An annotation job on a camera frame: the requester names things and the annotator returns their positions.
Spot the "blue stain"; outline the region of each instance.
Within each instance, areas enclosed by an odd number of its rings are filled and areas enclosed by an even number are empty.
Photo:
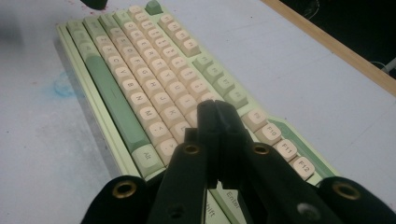
[[[75,92],[66,72],[62,72],[53,82],[53,89],[59,96],[62,96],[63,98],[75,96]]]

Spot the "green spacebar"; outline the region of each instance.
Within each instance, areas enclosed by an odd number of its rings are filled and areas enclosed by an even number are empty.
[[[99,56],[91,56],[85,64],[129,152],[132,153],[135,149],[149,144],[146,133],[108,70],[105,61]]]

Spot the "keyboard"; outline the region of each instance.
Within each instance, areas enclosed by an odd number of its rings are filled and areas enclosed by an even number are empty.
[[[165,170],[205,100],[233,105],[253,140],[274,146],[306,182],[338,175],[158,2],[68,21],[57,31],[123,175],[150,180]],[[245,223],[236,190],[208,191],[206,223]]]

